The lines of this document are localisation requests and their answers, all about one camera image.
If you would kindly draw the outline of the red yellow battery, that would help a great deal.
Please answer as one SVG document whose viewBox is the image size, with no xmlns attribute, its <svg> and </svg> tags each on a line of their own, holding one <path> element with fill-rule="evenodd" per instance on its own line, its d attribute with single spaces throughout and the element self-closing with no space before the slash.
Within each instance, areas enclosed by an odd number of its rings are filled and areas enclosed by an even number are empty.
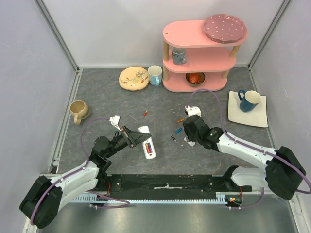
<svg viewBox="0 0 311 233">
<path fill-rule="evenodd" d="M 148 143 L 145 144 L 145 147 L 146 147 L 147 153 L 150 153 Z"/>
</svg>

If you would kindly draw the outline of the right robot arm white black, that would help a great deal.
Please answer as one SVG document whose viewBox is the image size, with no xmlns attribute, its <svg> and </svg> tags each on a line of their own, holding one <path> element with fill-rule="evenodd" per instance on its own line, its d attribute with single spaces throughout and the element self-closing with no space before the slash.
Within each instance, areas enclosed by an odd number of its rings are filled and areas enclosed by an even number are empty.
<svg viewBox="0 0 311 233">
<path fill-rule="evenodd" d="M 197 142 L 207 150 L 231 154 L 255 166 L 250 169 L 237 167 L 225 176 L 222 183 L 228 191 L 239 186 L 258 186 L 290 200 L 306 177 L 301 163 L 287 147 L 261 147 L 219 127 L 210 128 L 198 115 L 188 117 L 183 127 L 189 141 Z"/>
</svg>

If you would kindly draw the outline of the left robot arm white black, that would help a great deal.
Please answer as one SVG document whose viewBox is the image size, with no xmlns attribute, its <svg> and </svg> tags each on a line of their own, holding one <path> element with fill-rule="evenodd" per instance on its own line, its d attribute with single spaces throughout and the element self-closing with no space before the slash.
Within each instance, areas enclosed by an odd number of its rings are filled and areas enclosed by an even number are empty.
<svg viewBox="0 0 311 233">
<path fill-rule="evenodd" d="M 20 211 L 39 229 L 48 226 L 58 212 L 86 191 L 105 189 L 109 158 L 120 150 L 146 141 L 150 133 L 122 127 L 112 139 L 100 136 L 95 140 L 91 155 L 78 167 L 53 178 L 38 177 L 21 202 Z"/>
</svg>

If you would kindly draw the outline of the white battery cover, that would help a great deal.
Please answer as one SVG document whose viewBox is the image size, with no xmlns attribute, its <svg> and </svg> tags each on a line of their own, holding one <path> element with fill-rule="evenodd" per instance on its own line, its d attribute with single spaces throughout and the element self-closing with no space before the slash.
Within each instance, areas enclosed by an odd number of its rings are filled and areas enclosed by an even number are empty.
<svg viewBox="0 0 311 233">
<path fill-rule="evenodd" d="M 185 141 L 187 144 L 189 144 L 191 147 L 194 147 L 194 146 L 195 146 L 195 142 L 189 141 L 189 140 L 187 139 L 187 137 L 184 137 L 184 141 Z"/>
</svg>

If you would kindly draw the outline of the white remote control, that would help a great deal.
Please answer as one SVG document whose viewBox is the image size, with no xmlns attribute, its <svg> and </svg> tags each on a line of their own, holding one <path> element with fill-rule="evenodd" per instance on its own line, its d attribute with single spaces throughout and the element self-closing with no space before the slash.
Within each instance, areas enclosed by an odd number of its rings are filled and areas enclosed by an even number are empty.
<svg viewBox="0 0 311 233">
<path fill-rule="evenodd" d="M 148 126 L 141 126 L 138 128 L 138 131 L 141 133 L 150 134 L 150 130 Z M 155 152 L 155 148 L 154 148 L 151 137 L 149 137 L 148 139 L 142 142 L 142 147 L 143 147 L 143 151 L 144 151 L 146 159 L 151 160 L 156 157 L 156 152 Z"/>
</svg>

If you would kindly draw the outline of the purple battery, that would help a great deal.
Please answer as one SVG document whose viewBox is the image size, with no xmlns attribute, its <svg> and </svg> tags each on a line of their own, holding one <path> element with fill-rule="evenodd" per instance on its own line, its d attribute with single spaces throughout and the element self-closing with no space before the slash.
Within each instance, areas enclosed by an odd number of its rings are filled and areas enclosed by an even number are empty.
<svg viewBox="0 0 311 233">
<path fill-rule="evenodd" d="M 152 151 L 152 146 L 151 146 L 151 144 L 150 143 L 148 143 L 148 153 L 152 153 L 153 151 Z"/>
</svg>

